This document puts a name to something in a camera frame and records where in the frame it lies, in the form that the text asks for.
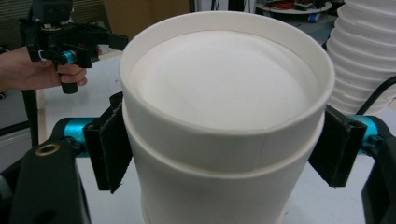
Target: white table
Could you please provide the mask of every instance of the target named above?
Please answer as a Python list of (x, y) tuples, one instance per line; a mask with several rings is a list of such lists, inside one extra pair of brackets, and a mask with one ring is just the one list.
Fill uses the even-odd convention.
[[(60, 88), (44, 90), (45, 117), (41, 120), (46, 136), (62, 118), (99, 117), (109, 107), (108, 97), (120, 91), (120, 56), (93, 64), (87, 86), (65, 95)], [(380, 116), (396, 130), (396, 111), (387, 109)], [(93, 224), (144, 224), (140, 207), (140, 186), (132, 161), (120, 188), (112, 195), (96, 187), (90, 159), (77, 159)], [(307, 164), (285, 209), (284, 224), (361, 224), (364, 214), (361, 189), (374, 161), (358, 156), (345, 188), (329, 188)]]

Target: stacked paper cups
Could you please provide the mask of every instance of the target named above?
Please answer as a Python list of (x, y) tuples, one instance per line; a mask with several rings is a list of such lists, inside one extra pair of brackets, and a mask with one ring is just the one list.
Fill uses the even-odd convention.
[[(375, 89), (396, 76), (396, 0), (345, 0), (327, 42), (336, 74), (329, 105), (355, 114)], [(386, 90), (366, 112), (377, 115), (396, 96)]]

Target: cardboard box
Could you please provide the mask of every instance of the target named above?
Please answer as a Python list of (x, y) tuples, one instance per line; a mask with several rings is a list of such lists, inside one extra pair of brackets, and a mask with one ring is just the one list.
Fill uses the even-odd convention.
[(133, 39), (150, 25), (190, 12), (189, 0), (103, 0), (111, 31)]

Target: human hand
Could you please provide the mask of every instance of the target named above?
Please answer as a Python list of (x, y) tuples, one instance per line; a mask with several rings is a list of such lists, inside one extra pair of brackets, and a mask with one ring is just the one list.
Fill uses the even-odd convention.
[(59, 65), (55, 71), (52, 61), (33, 63), (27, 48), (0, 54), (0, 92), (6, 90), (38, 90), (63, 83), (78, 86), (87, 84), (87, 69), (75, 64)]

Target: black cable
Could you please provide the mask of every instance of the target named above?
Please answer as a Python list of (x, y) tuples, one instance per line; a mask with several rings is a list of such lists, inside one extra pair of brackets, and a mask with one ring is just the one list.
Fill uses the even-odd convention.
[(372, 106), (372, 104), (381, 96), (381, 94), (386, 91), (389, 87), (391, 87), (393, 84), (396, 83), (396, 76), (391, 77), (385, 82), (383, 82), (381, 85), (379, 85), (378, 88), (371, 94), (369, 99), (361, 106), (361, 108), (358, 110), (356, 115), (363, 115), (364, 113), (367, 112), (367, 110)]

